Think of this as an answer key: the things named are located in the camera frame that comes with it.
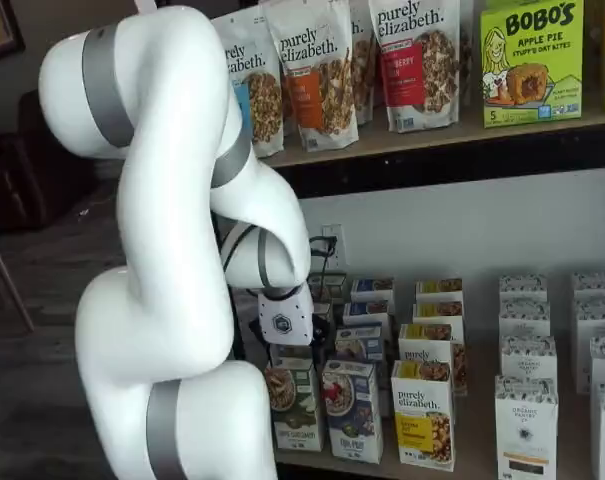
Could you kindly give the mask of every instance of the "white wall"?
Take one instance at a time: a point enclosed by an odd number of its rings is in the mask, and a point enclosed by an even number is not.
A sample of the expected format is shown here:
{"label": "white wall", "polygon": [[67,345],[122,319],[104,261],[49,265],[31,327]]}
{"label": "white wall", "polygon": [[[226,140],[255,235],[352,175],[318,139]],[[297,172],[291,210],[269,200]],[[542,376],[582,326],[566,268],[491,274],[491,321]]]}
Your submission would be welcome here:
{"label": "white wall", "polygon": [[605,268],[605,169],[309,199],[302,208],[310,235],[343,225],[350,274],[398,277],[404,318],[416,279],[459,275],[469,327],[497,329],[498,275],[533,271],[550,275],[553,329],[564,330],[567,272]]}

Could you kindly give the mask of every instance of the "product label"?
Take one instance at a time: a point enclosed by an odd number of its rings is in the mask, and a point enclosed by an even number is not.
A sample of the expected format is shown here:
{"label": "product label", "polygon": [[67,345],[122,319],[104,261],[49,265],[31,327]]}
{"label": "product label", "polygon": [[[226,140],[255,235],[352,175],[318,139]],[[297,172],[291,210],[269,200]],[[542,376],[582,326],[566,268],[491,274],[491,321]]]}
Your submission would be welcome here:
{"label": "product label", "polygon": [[403,448],[415,448],[422,452],[433,452],[433,433],[430,418],[409,417],[395,414],[395,429],[398,433],[398,445]]}

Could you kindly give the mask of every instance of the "wall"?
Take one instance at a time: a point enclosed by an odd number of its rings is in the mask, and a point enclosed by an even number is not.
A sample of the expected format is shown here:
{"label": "wall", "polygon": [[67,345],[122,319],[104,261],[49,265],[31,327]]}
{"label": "wall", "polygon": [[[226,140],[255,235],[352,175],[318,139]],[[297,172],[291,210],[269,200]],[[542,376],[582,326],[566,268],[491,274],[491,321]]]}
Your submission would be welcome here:
{"label": "wall", "polygon": [[137,12],[133,0],[11,0],[26,50],[0,60],[0,132],[16,128],[20,96],[37,88],[40,63],[58,40]]}
{"label": "wall", "polygon": [[567,273],[605,267],[605,169],[309,199],[302,208],[310,235],[343,225],[349,273],[398,277],[404,319],[416,279],[460,275],[468,325],[497,330],[498,275],[533,271],[550,275],[559,332],[569,327]]}

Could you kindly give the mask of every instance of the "wooden shelf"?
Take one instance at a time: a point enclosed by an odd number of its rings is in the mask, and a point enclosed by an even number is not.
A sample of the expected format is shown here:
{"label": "wooden shelf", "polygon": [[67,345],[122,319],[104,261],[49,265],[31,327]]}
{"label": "wooden shelf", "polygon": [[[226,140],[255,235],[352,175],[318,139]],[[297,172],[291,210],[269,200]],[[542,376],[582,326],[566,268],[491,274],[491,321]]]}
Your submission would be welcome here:
{"label": "wooden shelf", "polygon": [[[562,480],[591,478],[589,444],[589,398],[578,396],[571,389],[567,351],[561,351],[560,422],[558,435],[558,472]],[[471,385],[469,396],[458,399],[458,417],[455,425],[456,464],[453,473],[403,465],[399,461],[394,426],[384,422],[384,454],[380,465],[352,462],[335,458],[327,444],[322,453],[288,452],[276,450],[278,462],[304,467],[333,470],[357,475],[388,479],[495,480],[497,460],[495,453],[494,377],[498,372],[498,347],[484,343],[469,348]]]}
{"label": "wooden shelf", "polygon": [[604,104],[601,94],[585,94],[582,118],[575,120],[550,121],[485,129],[482,121],[481,104],[463,109],[460,121],[434,130],[414,133],[391,133],[388,131],[386,109],[376,108],[373,121],[360,128],[360,140],[341,150],[306,153],[300,145],[299,135],[289,135],[284,142],[284,151],[263,159],[274,168],[326,162],[352,157],[379,155],[403,150],[439,147],[456,143],[499,139],[531,133],[554,132],[605,124]]}

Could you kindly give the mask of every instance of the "granola on packaging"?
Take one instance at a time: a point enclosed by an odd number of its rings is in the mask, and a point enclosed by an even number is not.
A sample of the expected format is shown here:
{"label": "granola on packaging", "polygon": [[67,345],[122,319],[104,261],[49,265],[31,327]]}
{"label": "granola on packaging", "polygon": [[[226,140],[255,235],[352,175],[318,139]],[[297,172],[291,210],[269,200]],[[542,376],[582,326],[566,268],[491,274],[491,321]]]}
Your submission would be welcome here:
{"label": "granola on packaging", "polygon": [[460,0],[369,0],[389,130],[458,121]]}
{"label": "granola on packaging", "polygon": [[263,5],[309,152],[358,140],[347,0],[271,0]]}
{"label": "granola on packaging", "polygon": [[213,20],[226,52],[229,78],[258,157],[283,149],[280,66],[261,7]]}

